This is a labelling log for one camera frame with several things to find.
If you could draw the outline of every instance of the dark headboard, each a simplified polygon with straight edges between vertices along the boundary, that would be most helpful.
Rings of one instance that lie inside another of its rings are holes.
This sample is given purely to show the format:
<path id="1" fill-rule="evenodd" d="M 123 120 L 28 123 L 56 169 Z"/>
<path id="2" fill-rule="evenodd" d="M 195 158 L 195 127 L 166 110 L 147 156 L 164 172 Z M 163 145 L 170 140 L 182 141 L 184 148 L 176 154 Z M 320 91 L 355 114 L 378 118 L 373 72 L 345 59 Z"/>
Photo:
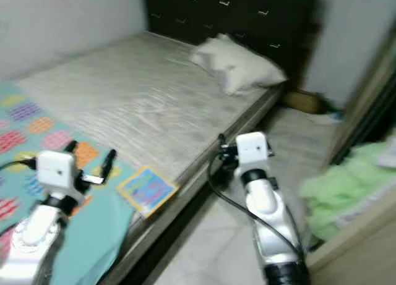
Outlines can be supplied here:
<path id="1" fill-rule="evenodd" d="M 192 44 L 229 33 L 287 73 L 315 0 L 146 0 L 149 30 Z"/>

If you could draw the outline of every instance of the pillow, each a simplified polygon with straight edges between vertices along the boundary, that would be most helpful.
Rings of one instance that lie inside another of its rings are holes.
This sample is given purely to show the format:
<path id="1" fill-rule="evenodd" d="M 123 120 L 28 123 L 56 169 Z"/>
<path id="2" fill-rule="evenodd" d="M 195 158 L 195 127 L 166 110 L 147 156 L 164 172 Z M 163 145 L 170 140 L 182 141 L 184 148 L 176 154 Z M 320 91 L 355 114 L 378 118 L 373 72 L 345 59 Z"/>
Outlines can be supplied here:
<path id="1" fill-rule="evenodd" d="M 255 84 L 268 87 L 286 80 L 284 72 L 273 62 L 235 43 L 227 35 L 208 38 L 192 51 L 190 60 L 214 76 L 229 95 L 245 93 Z"/>

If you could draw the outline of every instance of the white tile floor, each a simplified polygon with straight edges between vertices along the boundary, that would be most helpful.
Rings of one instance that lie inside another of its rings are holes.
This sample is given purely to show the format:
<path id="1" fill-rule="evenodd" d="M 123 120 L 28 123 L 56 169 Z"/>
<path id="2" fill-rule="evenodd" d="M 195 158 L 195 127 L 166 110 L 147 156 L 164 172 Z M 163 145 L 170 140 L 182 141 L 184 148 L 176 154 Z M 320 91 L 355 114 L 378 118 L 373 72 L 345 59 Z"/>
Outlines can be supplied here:
<path id="1" fill-rule="evenodd" d="M 268 133 L 276 156 L 270 159 L 283 195 L 300 228 L 304 205 L 298 198 L 302 181 L 315 175 L 327 156 L 334 125 L 311 122 L 304 113 L 281 109 Z M 242 193 L 233 182 L 226 190 L 237 200 Z M 210 197 L 170 251 L 160 260 L 145 285 L 258 285 L 265 284 L 247 217 Z"/>

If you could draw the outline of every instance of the polka dot blanket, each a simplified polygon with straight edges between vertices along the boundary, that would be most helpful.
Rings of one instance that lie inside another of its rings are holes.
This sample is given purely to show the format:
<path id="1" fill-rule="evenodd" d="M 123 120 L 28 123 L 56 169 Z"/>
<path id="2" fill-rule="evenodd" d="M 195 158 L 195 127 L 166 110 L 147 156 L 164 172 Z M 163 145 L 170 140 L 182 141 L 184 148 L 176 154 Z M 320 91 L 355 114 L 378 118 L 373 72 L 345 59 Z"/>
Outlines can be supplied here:
<path id="1" fill-rule="evenodd" d="M 87 174 L 97 174 L 109 148 L 51 117 L 16 86 L 0 85 L 0 164 L 45 149 L 62 150 L 73 139 L 79 142 L 77 166 Z M 74 210 L 55 259 L 51 284 L 95 284 L 114 262 L 135 212 L 116 187 L 134 172 L 117 159 L 107 184 L 93 186 L 84 205 Z M 34 171 L 15 165 L 0 172 L 0 262 L 9 251 L 11 226 L 43 197 Z"/>

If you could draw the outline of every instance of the green cloth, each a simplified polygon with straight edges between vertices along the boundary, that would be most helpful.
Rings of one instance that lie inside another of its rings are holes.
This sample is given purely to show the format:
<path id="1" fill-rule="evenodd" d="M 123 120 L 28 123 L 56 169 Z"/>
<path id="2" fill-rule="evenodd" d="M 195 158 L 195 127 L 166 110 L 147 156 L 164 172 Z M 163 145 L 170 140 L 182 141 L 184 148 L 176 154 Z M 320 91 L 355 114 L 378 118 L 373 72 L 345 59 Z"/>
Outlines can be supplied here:
<path id="1" fill-rule="evenodd" d="M 316 237 L 328 240 L 334 236 L 339 231 L 335 218 L 396 176 L 396 170 L 376 166 L 385 147 L 386 143 L 356 147 L 342 165 L 332 166 L 319 177 L 304 182 L 300 196 L 307 201 L 308 225 Z"/>

